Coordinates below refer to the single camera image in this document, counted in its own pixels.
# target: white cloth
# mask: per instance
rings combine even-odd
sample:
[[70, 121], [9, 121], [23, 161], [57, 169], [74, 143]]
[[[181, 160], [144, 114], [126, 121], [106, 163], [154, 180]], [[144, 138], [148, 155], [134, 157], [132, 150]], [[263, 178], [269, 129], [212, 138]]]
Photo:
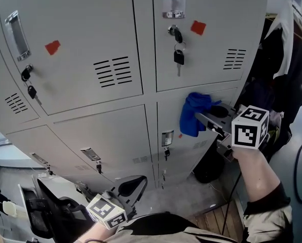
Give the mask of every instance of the white cloth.
[[278, 128], [281, 128], [281, 126], [282, 126], [281, 113], [271, 110], [269, 113], [269, 124], [271, 124], [272, 126], [277, 126]]
[[293, 7], [292, 2], [287, 1], [283, 7], [281, 13], [277, 15], [273, 23], [271, 24], [267, 35], [267, 38], [275, 29], [283, 28], [282, 40], [284, 48], [284, 58], [281, 64], [280, 69], [274, 78], [280, 75], [288, 73], [289, 64], [291, 63], [292, 50], [293, 50], [293, 33], [294, 33], [294, 24], [293, 24]]
[[272, 241], [281, 234], [287, 223], [292, 223], [291, 206], [265, 213], [245, 215], [244, 225], [249, 233], [247, 241], [250, 243]]

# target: black cable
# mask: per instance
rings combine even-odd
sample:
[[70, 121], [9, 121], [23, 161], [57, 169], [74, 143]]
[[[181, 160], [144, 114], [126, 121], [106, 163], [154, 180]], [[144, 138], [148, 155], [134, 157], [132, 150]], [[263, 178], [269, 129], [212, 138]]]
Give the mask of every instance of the black cable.
[[302, 199], [301, 199], [301, 197], [298, 193], [298, 189], [297, 189], [297, 166], [298, 166], [298, 160], [299, 160], [299, 155], [301, 153], [301, 150], [302, 150], [302, 145], [301, 145], [301, 147], [299, 147], [297, 155], [296, 155], [295, 166], [294, 166], [294, 176], [293, 176], [295, 197], [296, 197], [296, 200], [300, 204], [302, 204]]
[[230, 193], [230, 197], [229, 197], [229, 199], [228, 199], [228, 206], [226, 207], [226, 212], [225, 212], [224, 223], [223, 223], [223, 228], [222, 228], [222, 233], [221, 233], [221, 235], [224, 234], [225, 226], [226, 226], [226, 224], [227, 224], [228, 210], [229, 210], [229, 207], [230, 207], [230, 202], [231, 202], [231, 200], [232, 200], [232, 195], [233, 195], [234, 190], [235, 190], [236, 187], [237, 187], [237, 184], [238, 184], [238, 182], [239, 182], [239, 180], [240, 180], [240, 178], [241, 178], [241, 175], [242, 175], [242, 174], [241, 174], [241, 172], [240, 172], [240, 174], [239, 174], [239, 176], [238, 176], [238, 178], [237, 178], [237, 180], [236, 180], [236, 182], [235, 182], [235, 184], [234, 184], [234, 186], [233, 186], [233, 188], [232, 188], [232, 191], [231, 191], [231, 193]]

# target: person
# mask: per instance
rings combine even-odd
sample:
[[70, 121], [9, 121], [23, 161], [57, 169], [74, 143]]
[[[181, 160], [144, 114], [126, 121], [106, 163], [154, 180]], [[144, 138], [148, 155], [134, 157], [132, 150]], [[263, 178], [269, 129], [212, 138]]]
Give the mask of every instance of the person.
[[[293, 242], [290, 198], [259, 150], [234, 148], [249, 202], [244, 212], [242, 242]], [[209, 243], [234, 240], [198, 228], [190, 221], [170, 213], [151, 214], [127, 222], [114, 230], [96, 223], [75, 243]]]

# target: forearm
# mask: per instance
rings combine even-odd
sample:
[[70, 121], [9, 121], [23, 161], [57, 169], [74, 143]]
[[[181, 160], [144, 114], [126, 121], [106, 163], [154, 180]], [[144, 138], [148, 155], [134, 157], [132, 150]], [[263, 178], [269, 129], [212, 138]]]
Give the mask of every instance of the forearm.
[[89, 239], [105, 240], [114, 235], [115, 232], [116, 228], [108, 230], [97, 222], [90, 230], [78, 238], [78, 242], [85, 243]]
[[234, 155], [238, 159], [250, 202], [262, 199], [280, 184], [259, 150], [235, 148]]

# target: ventilation slot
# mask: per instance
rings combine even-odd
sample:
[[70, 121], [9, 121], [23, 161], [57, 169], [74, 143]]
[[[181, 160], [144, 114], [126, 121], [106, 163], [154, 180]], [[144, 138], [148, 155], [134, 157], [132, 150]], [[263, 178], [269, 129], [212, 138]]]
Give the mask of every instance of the ventilation slot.
[[90, 168], [88, 166], [75, 166], [75, 168], [80, 171], [90, 170]]
[[228, 49], [223, 69], [241, 69], [246, 50]]
[[114, 58], [94, 63], [100, 87], [110, 87], [132, 82], [128, 57]]
[[140, 163], [143, 163], [143, 162], [148, 162], [148, 157], [147, 156], [138, 157], [138, 158], [133, 159], [134, 164], [140, 164]]
[[15, 114], [28, 110], [27, 106], [17, 93], [6, 98], [5, 101]]
[[193, 149], [202, 148], [206, 145], [207, 140], [204, 140], [202, 142], [198, 142], [193, 146]]

